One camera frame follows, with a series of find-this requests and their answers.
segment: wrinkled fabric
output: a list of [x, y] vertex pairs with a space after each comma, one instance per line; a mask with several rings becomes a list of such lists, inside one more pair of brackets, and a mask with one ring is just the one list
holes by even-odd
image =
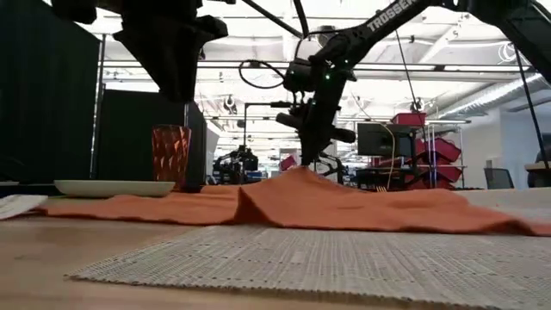
[[412, 233], [551, 236], [534, 223], [471, 205], [443, 189], [369, 193], [333, 183], [306, 168], [243, 186], [207, 186], [199, 194], [163, 198], [116, 196], [44, 210], [49, 216]]

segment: beige placemat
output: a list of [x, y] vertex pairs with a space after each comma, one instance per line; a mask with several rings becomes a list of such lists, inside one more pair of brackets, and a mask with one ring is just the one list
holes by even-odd
[[211, 226], [74, 279], [365, 303], [551, 309], [551, 239]]
[[492, 208], [526, 220], [551, 222], [551, 189], [459, 191], [473, 205]]

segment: overhead robot arm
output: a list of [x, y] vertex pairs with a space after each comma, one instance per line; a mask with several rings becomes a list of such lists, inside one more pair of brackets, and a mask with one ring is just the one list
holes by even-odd
[[332, 123], [350, 71], [380, 40], [430, 6], [468, 12], [498, 27], [551, 82], [551, 15], [535, 0], [397, 0], [363, 24], [339, 30], [308, 60], [295, 59], [284, 87], [295, 93], [313, 91], [313, 99], [277, 120], [298, 129], [303, 165], [309, 165], [331, 139], [354, 142], [353, 132]]
[[[212, 0], [235, 4], [235, 0]], [[254, 3], [243, 0], [292, 34], [307, 37], [308, 26], [300, 0], [294, 0], [300, 31]], [[212, 16], [197, 17], [202, 0], [52, 0], [58, 16], [76, 22], [96, 19], [96, 6], [122, 15], [123, 30], [114, 37], [122, 42], [175, 102], [192, 102], [200, 50], [206, 42], [228, 35], [226, 24]], [[551, 82], [551, 15], [536, 0], [396, 0], [363, 24], [336, 31], [315, 55], [295, 59], [287, 70], [284, 87], [293, 92], [313, 91], [313, 99], [294, 107], [277, 120], [298, 130], [303, 165], [309, 165], [331, 139], [352, 143], [356, 134], [332, 123], [347, 80], [369, 50], [394, 30], [430, 6], [468, 12], [496, 26], [529, 62]]]

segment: fluorescent light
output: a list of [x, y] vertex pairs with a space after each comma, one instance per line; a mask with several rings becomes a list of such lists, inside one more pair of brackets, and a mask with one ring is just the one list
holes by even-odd
[[[281, 62], [281, 61], [268, 61], [270, 65], [273, 65], [276, 68], [279, 67], [285, 67], [287, 68], [289, 66], [289, 63], [287, 62]], [[239, 67], [239, 64], [241, 64], [241, 61], [199, 61], [198, 67], [199, 68], [217, 68], [217, 67], [228, 67], [228, 68], [237, 68]]]
[[112, 60], [105, 60], [103, 63], [103, 66], [105, 68], [120, 68], [120, 67], [131, 67], [131, 68], [141, 68], [141, 63], [139, 61], [112, 61]]
[[426, 125], [461, 125], [468, 124], [469, 122], [467, 120], [427, 120]]
[[464, 71], [464, 72], [520, 72], [515, 65], [446, 65], [445, 71]]
[[[354, 67], [356, 70], [374, 70], [374, 71], [403, 71], [404, 65], [378, 65], [378, 64], [358, 64]], [[409, 71], [434, 71], [434, 65], [407, 65]]]
[[[210, 115], [205, 116], [205, 120], [220, 120], [220, 121], [244, 121], [244, 115]], [[262, 116], [262, 115], [247, 115], [247, 121], [275, 121], [275, 116]]]

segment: computer monitor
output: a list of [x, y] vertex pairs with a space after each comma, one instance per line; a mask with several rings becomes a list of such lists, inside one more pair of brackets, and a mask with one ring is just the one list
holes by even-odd
[[414, 153], [414, 130], [405, 125], [387, 125], [393, 136], [381, 124], [360, 123], [357, 125], [358, 155], [412, 157]]

